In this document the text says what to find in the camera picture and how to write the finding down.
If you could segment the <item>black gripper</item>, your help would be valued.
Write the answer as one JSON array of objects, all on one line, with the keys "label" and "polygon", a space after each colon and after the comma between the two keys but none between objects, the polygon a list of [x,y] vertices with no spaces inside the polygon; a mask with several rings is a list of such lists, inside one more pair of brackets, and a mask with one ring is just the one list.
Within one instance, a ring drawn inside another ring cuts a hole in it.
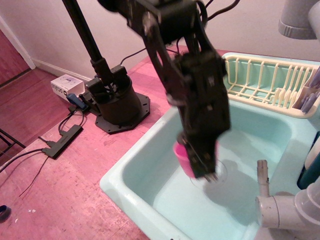
[{"label": "black gripper", "polygon": [[218,138],[231,128],[226,62],[216,51],[168,58],[166,70],[179,73],[169,78],[173,88],[166,92],[168,102],[179,110],[179,142],[186,148],[194,177],[216,181]]}]

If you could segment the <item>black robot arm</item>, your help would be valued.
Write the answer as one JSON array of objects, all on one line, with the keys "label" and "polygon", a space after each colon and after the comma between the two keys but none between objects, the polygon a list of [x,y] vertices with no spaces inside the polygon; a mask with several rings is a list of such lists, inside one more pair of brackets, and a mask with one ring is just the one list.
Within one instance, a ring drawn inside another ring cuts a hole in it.
[{"label": "black robot arm", "polygon": [[[177,141],[186,150],[194,177],[216,180],[217,140],[231,122],[224,85],[226,62],[206,35],[204,4],[199,0],[102,0],[100,5],[123,16],[143,39],[167,101],[178,109],[183,130]],[[142,99],[126,69],[108,66],[78,2],[66,0],[64,6],[96,72],[86,89],[99,113],[99,126],[105,130],[139,123],[144,116]]]}]

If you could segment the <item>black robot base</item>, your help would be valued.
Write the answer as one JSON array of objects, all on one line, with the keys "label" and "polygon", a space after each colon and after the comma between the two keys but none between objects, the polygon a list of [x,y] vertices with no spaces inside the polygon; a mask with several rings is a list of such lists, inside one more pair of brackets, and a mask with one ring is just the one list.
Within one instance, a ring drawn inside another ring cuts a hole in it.
[{"label": "black robot base", "polygon": [[96,116],[95,125],[109,135],[133,130],[150,114],[150,98],[135,92],[126,68],[117,65],[111,73],[114,95],[98,77],[87,82],[79,95]]}]

